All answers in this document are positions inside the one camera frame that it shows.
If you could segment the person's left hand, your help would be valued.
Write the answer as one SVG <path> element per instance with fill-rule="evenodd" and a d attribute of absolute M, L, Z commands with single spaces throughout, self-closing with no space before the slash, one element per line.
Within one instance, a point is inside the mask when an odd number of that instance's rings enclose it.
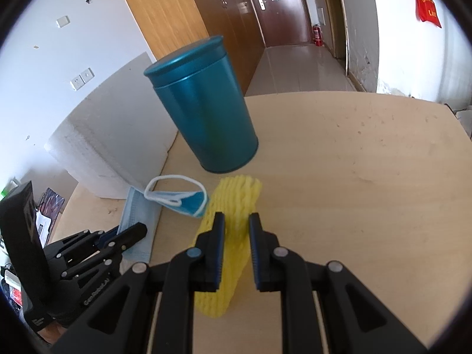
<path fill-rule="evenodd" d="M 67 328 L 60 325 L 56 320 L 53 320 L 37 334 L 48 344 L 55 344 L 61 336 L 67 331 Z"/>

